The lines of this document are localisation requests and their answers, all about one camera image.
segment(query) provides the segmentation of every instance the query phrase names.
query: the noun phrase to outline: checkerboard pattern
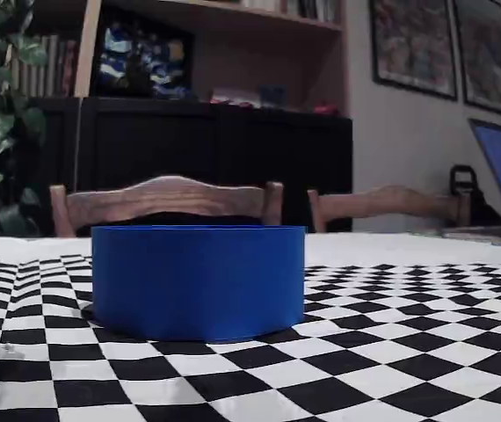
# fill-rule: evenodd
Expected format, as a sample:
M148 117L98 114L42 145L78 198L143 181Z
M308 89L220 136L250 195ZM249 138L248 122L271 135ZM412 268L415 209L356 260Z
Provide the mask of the checkerboard pattern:
M0 421L501 421L501 266L315 266L305 293L287 331L146 342L85 319L90 257L0 262Z

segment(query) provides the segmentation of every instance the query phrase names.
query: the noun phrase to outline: white wall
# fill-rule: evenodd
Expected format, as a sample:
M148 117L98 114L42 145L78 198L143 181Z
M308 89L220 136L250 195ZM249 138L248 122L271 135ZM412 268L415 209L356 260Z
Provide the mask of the white wall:
M368 1L345 0L355 192L401 184L427 193L446 193L451 166L470 164L477 171L487 201L501 212L500 191L468 125L468 117L501 124L501 116L462 103L455 31L457 103L375 84ZM403 231L433 224L435 222L391 215L357 220L354 228Z

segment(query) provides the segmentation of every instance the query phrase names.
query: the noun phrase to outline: picture frame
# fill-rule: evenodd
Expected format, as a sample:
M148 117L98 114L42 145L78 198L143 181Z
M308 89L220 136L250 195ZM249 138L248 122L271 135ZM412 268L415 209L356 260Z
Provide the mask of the picture frame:
M501 3L454 0L466 104L501 114Z
M456 101L448 0L369 0L373 79Z

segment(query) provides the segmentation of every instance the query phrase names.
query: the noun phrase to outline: wooden chair back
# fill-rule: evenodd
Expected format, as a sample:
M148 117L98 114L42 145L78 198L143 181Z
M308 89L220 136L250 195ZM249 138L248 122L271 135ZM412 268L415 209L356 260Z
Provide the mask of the wooden chair back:
M162 176L139 185L106 192L67 195L65 186L51 186L55 233L75 237L76 230L101 222L124 222L157 213L204 216L246 216L263 224L281 223L283 185L213 186L180 176Z
M404 186L385 186L367 193L319 195L309 191L313 225L317 233L338 218L367 218L386 214L413 215L469 225L469 198L432 196Z

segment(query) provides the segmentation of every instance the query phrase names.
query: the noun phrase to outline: blue cylinder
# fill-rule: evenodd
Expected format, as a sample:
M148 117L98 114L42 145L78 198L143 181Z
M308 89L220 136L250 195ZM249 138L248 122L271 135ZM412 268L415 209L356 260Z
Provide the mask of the blue cylinder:
M136 338L233 341L303 319L303 227L92 230L94 317Z

